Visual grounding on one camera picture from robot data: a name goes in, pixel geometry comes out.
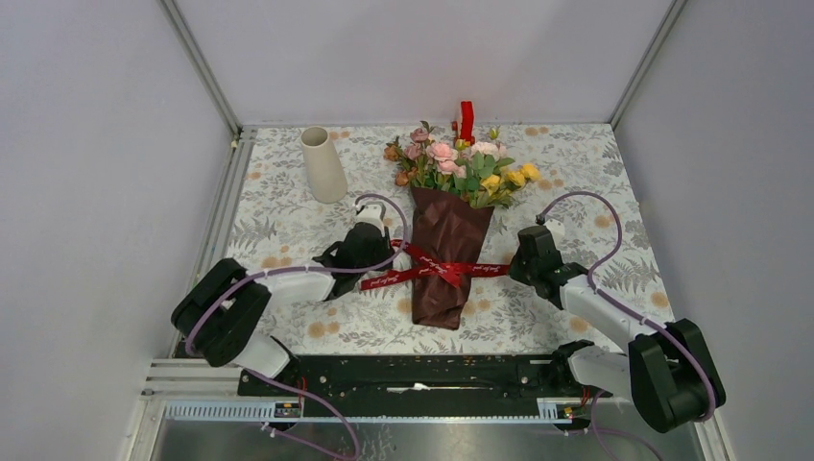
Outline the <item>brown flower bouquet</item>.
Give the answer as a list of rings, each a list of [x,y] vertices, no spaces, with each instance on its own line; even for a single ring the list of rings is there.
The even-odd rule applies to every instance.
[[[516,164],[496,127],[468,146],[439,140],[435,130],[421,122],[383,152],[398,167],[395,184],[408,188],[414,203],[410,244],[440,262],[478,263],[495,210],[515,205],[539,170]],[[473,279],[463,276],[460,287],[437,276],[412,280],[414,324],[458,329]]]

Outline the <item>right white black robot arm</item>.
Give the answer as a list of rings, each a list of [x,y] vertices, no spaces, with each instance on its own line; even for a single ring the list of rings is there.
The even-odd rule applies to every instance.
[[[590,285],[585,267],[563,261],[556,246],[559,233],[546,226],[523,229],[517,237],[510,278],[587,321],[620,349],[608,352],[587,340],[558,347],[550,371],[556,391],[566,396],[585,386],[608,391],[630,401],[659,433],[700,421],[726,402],[706,339],[695,323],[680,319],[662,324],[613,304]]]

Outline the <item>red printed ribbon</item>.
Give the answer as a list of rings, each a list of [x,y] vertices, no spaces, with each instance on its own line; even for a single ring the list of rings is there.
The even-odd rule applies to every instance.
[[[440,262],[424,250],[400,239],[392,240],[391,246],[402,249],[418,266],[403,271],[390,270],[383,276],[362,280],[360,284],[361,291],[433,276],[440,277],[453,287],[460,287],[463,283],[463,276],[496,278],[506,276],[510,269],[508,264]]]

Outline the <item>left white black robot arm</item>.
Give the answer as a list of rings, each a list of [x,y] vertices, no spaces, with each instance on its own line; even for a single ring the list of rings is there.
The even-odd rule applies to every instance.
[[[258,372],[271,392],[284,395],[297,385],[298,370],[279,340],[256,330],[266,308],[335,300],[368,271],[392,268],[394,254],[387,227],[358,222],[302,268],[283,267],[252,278],[235,259],[224,258],[177,305],[171,323],[190,353],[210,366],[234,364]]]

